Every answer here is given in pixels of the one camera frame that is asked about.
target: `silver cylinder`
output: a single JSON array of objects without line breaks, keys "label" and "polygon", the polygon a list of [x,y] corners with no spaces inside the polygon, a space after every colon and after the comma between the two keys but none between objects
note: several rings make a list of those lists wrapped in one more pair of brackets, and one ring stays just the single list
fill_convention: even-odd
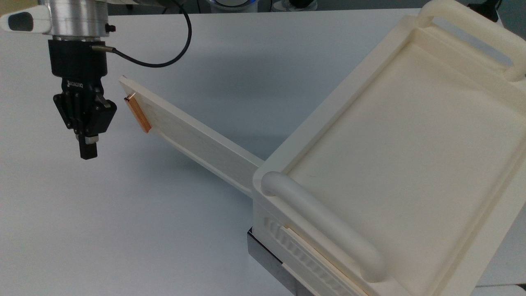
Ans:
[{"label": "silver cylinder", "polygon": [[51,12],[48,35],[107,37],[108,4],[95,0],[40,0]]}]

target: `cable connector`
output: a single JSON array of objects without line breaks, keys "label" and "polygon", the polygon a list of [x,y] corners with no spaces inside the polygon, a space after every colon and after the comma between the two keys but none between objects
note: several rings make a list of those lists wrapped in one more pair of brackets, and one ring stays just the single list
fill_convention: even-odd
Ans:
[{"label": "cable connector", "polygon": [[96,52],[113,53],[115,48],[106,45],[92,45],[92,50]]}]

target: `black cable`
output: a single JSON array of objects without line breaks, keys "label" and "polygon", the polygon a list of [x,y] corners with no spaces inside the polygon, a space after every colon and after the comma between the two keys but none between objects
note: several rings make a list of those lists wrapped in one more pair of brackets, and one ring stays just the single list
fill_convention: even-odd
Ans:
[{"label": "black cable", "polygon": [[186,39],[185,47],[183,48],[183,50],[181,50],[181,52],[176,57],[174,57],[172,60],[170,60],[170,61],[168,61],[166,63],[151,64],[151,63],[145,63],[145,62],[141,62],[139,60],[136,60],[136,59],[134,59],[134,58],[132,58],[132,57],[130,57],[130,56],[118,51],[116,48],[113,48],[111,50],[111,52],[114,53],[114,54],[119,55],[120,57],[123,57],[123,58],[127,59],[128,61],[130,61],[132,63],[135,63],[137,65],[141,65],[141,66],[144,66],[144,67],[150,67],[150,68],[166,67],[166,66],[172,65],[176,61],[180,60],[181,57],[185,54],[185,52],[188,50],[188,47],[190,46],[190,41],[192,39],[192,24],[190,22],[190,17],[188,16],[188,13],[186,13],[186,10],[178,2],[176,2],[175,0],[173,0],[173,2],[183,12],[183,15],[185,16],[185,19],[186,19],[186,24],[188,25],[188,37]]}]

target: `white surface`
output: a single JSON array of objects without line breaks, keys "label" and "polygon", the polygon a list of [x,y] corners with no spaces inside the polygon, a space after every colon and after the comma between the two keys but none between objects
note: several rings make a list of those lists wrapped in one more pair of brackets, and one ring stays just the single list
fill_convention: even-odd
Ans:
[{"label": "white surface", "polygon": [[[0,293],[290,295],[246,251],[250,199],[144,134],[118,78],[265,159],[409,12],[192,15],[175,65],[108,57],[105,97],[119,110],[89,161],[52,102],[47,37],[1,32]],[[186,38],[182,16],[110,22],[107,44],[149,62]]]},{"label": "white surface", "polygon": [[516,285],[475,288],[471,296],[524,296],[526,291]]}]

